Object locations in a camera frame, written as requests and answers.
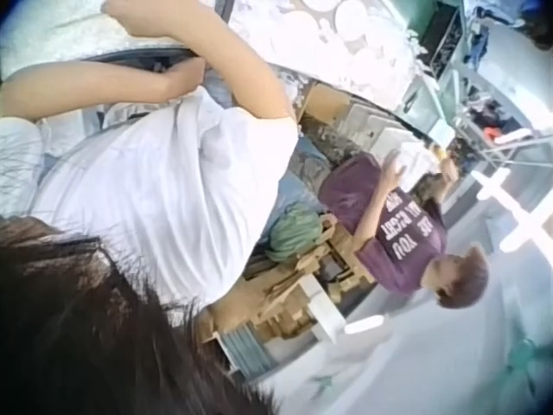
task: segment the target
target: woman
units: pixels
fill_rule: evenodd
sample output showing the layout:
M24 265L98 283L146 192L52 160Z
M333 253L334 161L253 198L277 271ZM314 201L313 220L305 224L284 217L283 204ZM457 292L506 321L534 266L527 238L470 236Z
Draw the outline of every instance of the woman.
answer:
M442 162L441 180L419 207L398 187L403 171L397 170L397 152L379 166L329 127L314 128L312 121L306 136L336 167L314 152L296 152L290 168L352 234L359 260L382 286L403 294L428 289L450 309L481 298L488 280L484 253L474 247L464 257L446 254L440 205L459 178L451 159Z
M45 415L273 415L268 393L233 381L178 329L140 268L123 273L100 238L0 218L2 403Z
M297 141L291 105L270 67L197 0L108 0L104 12L131 35L186 44L241 108L223 109L198 86L201 61L164 75L66 62L3 85L0 138L41 143L41 118L189 93L84 140L24 196L49 225L102 236L115 260L139 255L164 303L212 303L238 279L275 202Z

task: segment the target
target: white shirt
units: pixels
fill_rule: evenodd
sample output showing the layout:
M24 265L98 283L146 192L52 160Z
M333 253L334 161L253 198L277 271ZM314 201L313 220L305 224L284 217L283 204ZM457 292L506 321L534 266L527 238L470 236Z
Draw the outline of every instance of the white shirt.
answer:
M40 134L18 122L22 136ZM44 179L30 214L104 237L120 264L139 255L164 302L212 303L242 273L297 138L291 118L224 110L200 87L82 142Z

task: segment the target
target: green cloth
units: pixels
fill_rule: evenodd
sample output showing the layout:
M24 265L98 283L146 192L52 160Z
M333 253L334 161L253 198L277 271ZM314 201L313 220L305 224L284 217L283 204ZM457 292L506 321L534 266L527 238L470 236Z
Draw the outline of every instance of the green cloth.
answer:
M315 245L322 234L319 215L311 208L296 203L289 206L269 232L269 248L265 254L275 262L302 253Z

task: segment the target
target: maroon t-shirt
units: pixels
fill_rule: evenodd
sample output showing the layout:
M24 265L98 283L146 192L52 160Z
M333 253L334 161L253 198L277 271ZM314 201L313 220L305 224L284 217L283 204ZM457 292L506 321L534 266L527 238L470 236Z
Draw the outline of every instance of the maroon t-shirt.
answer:
M351 234L371 202L380 172L368 155L358 155L334 170L321 186L319 198ZM430 200L420 208L397 188L388 195L376 238L357 256L387 290L410 294L421 288L427 265L445 253L446 242L440 207Z

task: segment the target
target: short brown hair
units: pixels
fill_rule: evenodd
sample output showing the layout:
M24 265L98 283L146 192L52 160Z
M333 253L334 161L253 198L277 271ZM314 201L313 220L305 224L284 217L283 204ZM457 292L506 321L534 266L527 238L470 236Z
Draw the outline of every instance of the short brown hair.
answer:
M459 278L453 282L451 293L439 290L438 304L445 309L464 309L482 298L489 279L486 255L481 248L474 246L459 264Z

